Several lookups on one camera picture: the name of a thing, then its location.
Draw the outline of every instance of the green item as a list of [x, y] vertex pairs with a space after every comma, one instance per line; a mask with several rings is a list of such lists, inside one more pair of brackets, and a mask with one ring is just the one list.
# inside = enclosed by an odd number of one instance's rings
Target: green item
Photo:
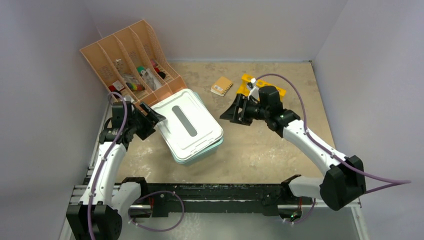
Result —
[[137, 67], [137, 72], [139, 73], [139, 74], [141, 74], [142, 73], [142, 71], [145, 71], [146, 69], [143, 67], [143, 66], [138, 66]]

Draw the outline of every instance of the gray wall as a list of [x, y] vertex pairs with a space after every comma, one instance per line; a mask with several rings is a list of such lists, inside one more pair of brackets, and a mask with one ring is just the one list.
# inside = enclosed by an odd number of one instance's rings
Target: gray wall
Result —
[[423, 16], [423, 1], [350, 0], [314, 61], [337, 148], [413, 181], [361, 198], [375, 240], [424, 236]]
[[169, 60], [313, 59], [347, 0], [85, 0], [105, 37], [146, 19]]
[[0, 239], [57, 239], [92, 155], [106, 91], [79, 49], [83, 0], [0, 1]]

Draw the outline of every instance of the yellow block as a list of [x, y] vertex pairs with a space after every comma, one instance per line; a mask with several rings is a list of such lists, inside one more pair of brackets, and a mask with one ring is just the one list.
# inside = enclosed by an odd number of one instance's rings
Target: yellow block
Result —
[[[238, 88], [237, 94], [243, 94], [244, 96], [249, 95], [248, 83], [250, 83], [252, 78], [253, 78], [253, 76], [248, 75], [248, 74], [243, 74], [243, 76], [241, 76], [241, 86]], [[286, 95], [286, 90], [284, 90], [280, 87], [277, 87], [275, 85], [272, 85], [271, 83], [263, 81], [261, 79], [258, 79], [256, 81], [256, 86], [258, 88], [261, 88], [261, 87], [264, 87], [264, 86], [274, 86], [275, 88], [277, 88], [277, 91], [279, 92], [279, 99], [281, 101], [283, 101], [283, 97], [284, 97], [284, 95]]]

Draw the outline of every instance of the beige floor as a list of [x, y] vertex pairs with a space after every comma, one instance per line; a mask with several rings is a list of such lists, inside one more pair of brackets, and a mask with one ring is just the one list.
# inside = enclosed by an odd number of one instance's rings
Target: beige floor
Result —
[[[157, 132], [145, 141], [135, 137], [117, 175], [145, 177], [150, 183], [281, 183], [294, 174], [321, 176], [316, 166], [295, 146], [270, 131], [262, 121], [243, 126], [220, 120], [231, 105], [244, 73], [259, 76], [278, 73], [291, 80], [302, 95], [308, 126], [330, 145], [332, 135], [320, 92], [309, 62], [304, 63], [234, 63], [174, 62], [172, 67], [187, 86], [200, 95], [206, 108], [224, 130], [224, 142], [217, 153], [190, 166], [176, 163], [165, 141]], [[210, 92], [211, 85], [225, 76], [234, 86], [222, 97]], [[276, 77], [263, 80], [287, 90], [283, 105], [302, 116], [295, 92]]]

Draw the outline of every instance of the pink cable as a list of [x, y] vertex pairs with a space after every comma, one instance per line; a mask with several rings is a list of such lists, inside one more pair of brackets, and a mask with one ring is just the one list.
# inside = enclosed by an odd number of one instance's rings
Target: pink cable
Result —
[[[291, 82], [291, 81], [289, 81], [287, 78], [285, 78], [284, 76], [282, 76], [282, 75], [280, 75], [280, 74], [276, 74], [276, 73], [267, 73], [267, 74], [264, 74], [264, 75], [262, 75], [262, 76], [259, 76], [258, 78], [256, 78], [257, 80], [259, 80], [259, 79], [262, 79], [263, 77], [266, 77], [266, 76], [275, 76], [275, 77], [279, 77], [279, 78], [281, 78], [281, 79], [283, 79], [284, 81], [286, 81], [288, 84], [290, 84], [290, 86], [293, 88], [293, 90], [296, 92], [296, 94], [297, 94], [297, 97], [299, 98], [299, 101], [300, 101], [300, 105], [301, 105], [301, 107], [302, 107], [302, 113], [303, 113], [303, 128], [305, 129], [305, 132], [306, 132], [306, 136], [315, 144], [315, 145], [317, 145], [320, 149], [322, 149], [324, 152], [326, 152], [327, 154], [329, 154], [329, 155], [333, 155], [333, 153], [332, 153], [332, 151], [331, 150], [329, 150], [329, 149], [327, 149], [325, 146], [323, 146], [322, 144], [320, 144], [318, 141], [316, 141], [312, 136], [311, 136], [311, 134], [309, 134], [309, 132], [307, 131], [307, 129], [308, 129], [308, 127], [307, 127], [307, 118], [306, 118], [306, 110], [305, 110], [305, 105], [304, 105], [304, 101], [302, 100], [302, 97], [301, 97], [301, 94], [299, 93], [299, 91], [298, 91], [298, 89], [295, 87], [295, 85]], [[357, 168], [355, 168], [355, 167], [353, 167], [353, 166], [351, 166], [351, 165], [349, 165], [347, 162], [345, 162], [343, 159], [341, 159], [340, 157], [338, 157], [337, 155], [334, 155], [333, 156], [337, 161], [339, 161], [342, 165], [344, 165], [345, 167], [347, 167], [348, 169], [350, 169], [350, 170], [352, 170], [352, 171], [354, 171], [354, 172], [356, 172], [356, 173], [358, 173], [358, 174], [361, 174], [361, 175], [363, 175], [363, 176], [365, 176], [365, 177], [368, 177], [368, 178], [371, 178], [371, 179], [374, 179], [374, 180], [378, 180], [378, 181], [381, 181], [381, 182], [385, 182], [385, 183], [389, 183], [389, 184], [386, 184], [386, 185], [383, 185], [383, 186], [379, 186], [379, 187], [376, 187], [376, 188], [373, 188], [373, 189], [370, 189], [370, 190], [368, 190], [368, 191], [366, 191], [365, 192], [365, 194], [370, 194], [370, 193], [373, 193], [373, 192], [376, 192], [376, 191], [379, 191], [379, 190], [382, 190], [382, 189], [386, 189], [386, 188], [390, 188], [390, 187], [394, 187], [394, 186], [398, 186], [398, 185], [403, 185], [403, 184], [410, 184], [411, 183], [411, 180], [395, 180], [395, 179], [389, 179], [389, 178], [383, 178], [383, 177], [380, 177], [380, 176], [376, 176], [376, 175], [372, 175], [372, 174], [370, 174], [370, 173], [367, 173], [367, 172], [364, 172], [364, 171], [361, 171], [361, 170], [359, 170], [359, 169], [357, 169]], [[315, 205], [315, 203], [312, 205], [312, 207], [311, 207], [311, 209], [309, 210], [309, 212], [306, 214], [306, 216], [305, 217], [303, 217], [303, 219], [305, 219], [306, 217], [308, 217], [310, 214], [311, 214], [311, 212], [312, 212], [312, 210], [314, 209], [314, 205]]]
[[120, 126], [119, 131], [117, 132], [115, 138], [113, 139], [112, 144], [109, 146], [109, 148], [104, 153], [103, 158], [100, 160], [100, 164], [98, 165], [97, 171], [93, 172], [94, 178], [93, 178], [93, 183], [92, 183], [91, 189], [90, 189], [91, 194], [88, 198], [88, 208], [87, 208], [88, 232], [90, 233], [91, 240], [96, 240], [96, 237], [94, 236], [94, 232], [93, 232], [93, 223], [92, 223], [92, 205], [93, 205], [93, 196], [94, 196], [95, 190], [96, 190], [95, 186], [97, 184], [97, 181], [99, 180], [99, 176], [100, 176], [100, 173], [102, 172], [103, 165], [105, 164], [106, 159], [109, 156], [109, 153], [112, 151], [112, 148], [115, 146], [119, 137], [121, 136], [121, 133], [124, 130], [124, 127], [125, 127], [125, 123], [127, 122], [128, 109], [127, 109], [127, 104], [125, 103], [124, 97], [117, 92], [110, 92], [107, 96], [109, 97], [109, 96], [112, 96], [112, 95], [115, 95], [115, 96], [117, 96], [121, 99], [122, 104], [123, 104], [124, 114], [123, 114], [122, 125]]
[[149, 231], [152, 231], [152, 232], [157, 232], [157, 233], [167, 232], [167, 231], [170, 231], [170, 230], [176, 228], [183, 221], [184, 211], [185, 211], [185, 209], [184, 209], [184, 202], [181, 199], [181, 197], [178, 196], [175, 192], [171, 192], [171, 191], [167, 191], [167, 190], [161, 190], [161, 191], [155, 191], [155, 192], [149, 193], [149, 194], [147, 194], [145, 196], [140, 197], [135, 202], [141, 202], [142, 200], [144, 200], [144, 199], [146, 199], [146, 198], [148, 198], [150, 196], [156, 195], [156, 194], [172, 194], [172, 195], [174, 195], [179, 200], [179, 203], [181, 204], [182, 210], [181, 210], [181, 217], [179, 218], [178, 222], [175, 225], [173, 225], [173, 226], [171, 226], [169, 228], [166, 228], [166, 229], [156, 229], [156, 228], [151, 228], [151, 227], [148, 227], [148, 226], [143, 226], [143, 225], [141, 225], [141, 224], [139, 224], [139, 223], [137, 223], [137, 222], [135, 222], [133, 220], [130, 220], [130, 222], [132, 224], [134, 224], [135, 226], [139, 227], [139, 228], [142, 228], [142, 229], [145, 229], [145, 230], [149, 230]]

